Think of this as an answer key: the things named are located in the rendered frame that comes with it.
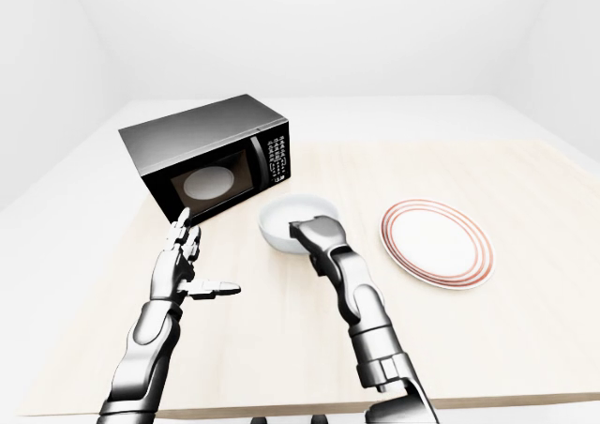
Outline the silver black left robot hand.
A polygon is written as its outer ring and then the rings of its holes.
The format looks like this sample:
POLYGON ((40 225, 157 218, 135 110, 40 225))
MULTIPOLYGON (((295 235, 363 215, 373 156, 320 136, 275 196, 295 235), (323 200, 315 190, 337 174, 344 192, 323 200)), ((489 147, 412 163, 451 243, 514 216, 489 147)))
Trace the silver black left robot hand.
POLYGON ((195 280, 193 264, 199 257, 201 235, 201 229, 191 225, 190 209, 185 207, 171 224, 165 246, 158 255, 151 279, 151 300, 170 300, 181 305, 187 296, 206 300, 242 291, 233 282, 195 280))

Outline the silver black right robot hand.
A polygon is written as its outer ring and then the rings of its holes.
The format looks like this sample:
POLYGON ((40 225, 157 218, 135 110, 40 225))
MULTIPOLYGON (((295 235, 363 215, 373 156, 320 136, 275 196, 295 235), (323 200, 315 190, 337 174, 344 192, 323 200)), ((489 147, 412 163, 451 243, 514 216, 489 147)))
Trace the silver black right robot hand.
POLYGON ((340 270, 333 256, 351 251, 346 233, 338 220, 325 215, 312 220, 292 221, 290 237, 308 251, 309 259, 319 276, 326 276, 334 285, 341 282, 340 270))

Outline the white bowl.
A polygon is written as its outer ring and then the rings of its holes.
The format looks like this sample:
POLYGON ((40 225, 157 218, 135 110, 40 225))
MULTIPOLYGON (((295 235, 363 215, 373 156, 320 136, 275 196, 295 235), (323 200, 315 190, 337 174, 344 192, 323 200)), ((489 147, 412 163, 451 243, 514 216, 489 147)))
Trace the white bowl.
POLYGON ((309 193, 287 193, 265 205, 258 217, 264 240, 275 250, 289 254, 308 254, 290 237, 292 221, 312 220, 317 216, 339 219, 337 208, 323 197, 309 193))

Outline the white plate with red rings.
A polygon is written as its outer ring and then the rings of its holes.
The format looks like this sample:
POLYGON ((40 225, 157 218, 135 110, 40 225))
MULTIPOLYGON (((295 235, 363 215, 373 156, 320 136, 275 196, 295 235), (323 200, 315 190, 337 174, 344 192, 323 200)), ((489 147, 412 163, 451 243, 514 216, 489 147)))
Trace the white plate with red rings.
POLYGON ((380 238, 397 265, 429 285, 468 290, 483 285, 495 271, 495 249, 483 228, 439 201, 392 204, 382 214, 380 238))

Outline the white round microwave turntable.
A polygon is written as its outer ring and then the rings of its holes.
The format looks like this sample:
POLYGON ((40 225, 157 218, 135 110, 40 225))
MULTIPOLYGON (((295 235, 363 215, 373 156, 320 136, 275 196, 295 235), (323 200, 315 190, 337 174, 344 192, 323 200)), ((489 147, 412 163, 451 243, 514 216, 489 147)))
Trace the white round microwave turntable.
POLYGON ((184 181, 186 196, 194 200, 215 199, 231 189, 233 173, 221 166, 201 168, 191 173, 184 181))

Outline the black microwave oven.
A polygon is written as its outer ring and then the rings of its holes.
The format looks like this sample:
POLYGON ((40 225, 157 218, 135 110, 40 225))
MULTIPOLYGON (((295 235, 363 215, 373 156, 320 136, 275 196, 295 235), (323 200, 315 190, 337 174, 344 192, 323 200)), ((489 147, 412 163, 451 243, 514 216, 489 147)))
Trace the black microwave oven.
POLYGON ((192 223, 199 224, 291 175, 288 119, 250 95, 123 128, 119 134, 168 220, 188 207, 192 223), (210 166, 233 173, 231 189, 211 200, 186 196, 186 178, 210 166))

